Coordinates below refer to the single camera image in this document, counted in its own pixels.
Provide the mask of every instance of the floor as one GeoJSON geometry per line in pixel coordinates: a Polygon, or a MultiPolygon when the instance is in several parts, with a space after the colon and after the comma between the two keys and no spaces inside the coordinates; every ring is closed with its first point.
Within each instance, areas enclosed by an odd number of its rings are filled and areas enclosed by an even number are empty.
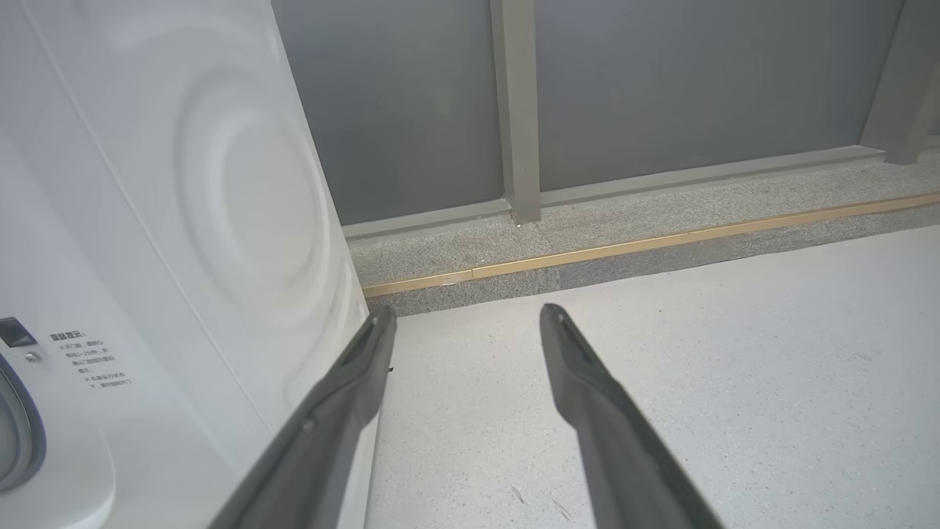
{"type": "MultiPolygon", "coordinates": [[[[767,216],[932,193],[940,191],[938,174],[938,150],[925,151],[917,164],[908,166],[863,159],[782,169],[550,207],[542,212],[541,221],[519,227],[506,218],[490,217],[358,239],[350,242],[350,250],[359,280],[364,286],[370,286],[767,216]]],[[[938,212],[940,208],[934,206],[922,208],[918,214],[891,212],[843,218],[828,221],[824,226],[790,227],[703,246],[736,247],[718,248],[719,255],[754,255],[803,248],[854,236],[937,224],[938,212]]],[[[527,270],[445,288],[379,296],[369,304],[391,305],[402,315],[427,313],[583,286],[588,277],[611,281],[688,266],[688,259],[663,255],[671,251],[527,270]]],[[[685,249],[680,252],[686,256],[707,253],[685,249]]]]}
{"type": "Polygon", "coordinates": [[[593,527],[559,303],[727,527],[940,520],[940,227],[399,321],[367,527],[593,527]]]}

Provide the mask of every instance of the washing machine door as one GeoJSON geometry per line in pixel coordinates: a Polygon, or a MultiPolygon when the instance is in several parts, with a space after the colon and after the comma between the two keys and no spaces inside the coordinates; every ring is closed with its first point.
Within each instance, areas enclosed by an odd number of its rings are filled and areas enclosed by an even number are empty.
{"type": "Polygon", "coordinates": [[[0,494],[36,474],[46,456],[46,436],[36,404],[0,357],[0,494]]]}
{"type": "Polygon", "coordinates": [[[0,525],[101,527],[116,493],[104,435],[15,317],[0,318],[0,339],[0,525]]]}

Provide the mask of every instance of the button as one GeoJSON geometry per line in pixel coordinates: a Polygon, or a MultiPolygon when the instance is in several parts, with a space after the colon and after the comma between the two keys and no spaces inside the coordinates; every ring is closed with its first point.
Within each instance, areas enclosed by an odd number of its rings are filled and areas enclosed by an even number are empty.
{"type": "Polygon", "coordinates": [[[16,318],[0,319],[0,339],[9,347],[35,345],[36,339],[16,318]]]}

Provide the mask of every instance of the white speckled floor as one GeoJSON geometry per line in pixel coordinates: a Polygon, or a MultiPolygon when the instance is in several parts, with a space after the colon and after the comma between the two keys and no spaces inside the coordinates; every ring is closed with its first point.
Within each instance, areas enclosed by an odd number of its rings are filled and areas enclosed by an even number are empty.
{"type": "Polygon", "coordinates": [[[727,527],[937,526],[940,227],[401,318],[367,527],[593,527],[549,301],[727,527]]]}

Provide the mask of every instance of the brass trim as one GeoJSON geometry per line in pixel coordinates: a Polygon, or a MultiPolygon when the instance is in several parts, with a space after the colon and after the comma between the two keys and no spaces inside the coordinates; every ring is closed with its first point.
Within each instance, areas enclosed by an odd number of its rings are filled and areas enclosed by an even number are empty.
{"type": "Polygon", "coordinates": [[[376,297],[386,294],[396,294],[409,290],[427,288],[429,286],[442,286],[453,284],[460,281],[479,280],[482,278],[491,278],[503,274],[512,274],[515,272],[524,272],[526,270],[535,270],[548,266],[569,265],[571,263],[580,263],[602,257],[612,257],[615,255],[624,255],[648,249],[665,248],[670,246],[682,245],[687,243],[696,243],[717,239],[720,237],[729,237],[743,233],[762,232],[774,228],[785,228],[788,226],[798,226],[810,222],[820,222],[822,220],[833,220],[836,218],[845,218],[848,216],[870,215],[873,213],[884,213],[888,211],[897,211],[918,206],[940,203],[940,192],[925,193],[923,195],[914,195],[913,197],[903,197],[900,199],[873,200],[870,202],[859,202],[856,204],[847,204],[822,208],[800,213],[790,213],[779,216],[768,216],[756,220],[746,220],[725,224],[723,226],[711,226],[701,230],[691,232],[672,233],[649,239],[640,239],[626,243],[617,243],[597,248],[584,248],[572,251],[564,251],[550,255],[541,255],[529,259],[520,259],[518,261],[509,261],[507,263],[487,264],[477,266],[458,272],[439,274],[424,278],[414,278],[411,280],[393,281],[363,288],[363,294],[366,297],[376,297]]]}
{"type": "Polygon", "coordinates": [[[459,272],[437,274],[436,276],[426,276],[412,280],[392,281],[367,286],[362,289],[362,293],[366,297],[384,296],[386,294],[397,294],[399,292],[417,290],[419,288],[428,288],[429,286],[444,286],[461,281],[470,281],[471,279],[473,279],[473,270],[461,270],[459,272]]]}

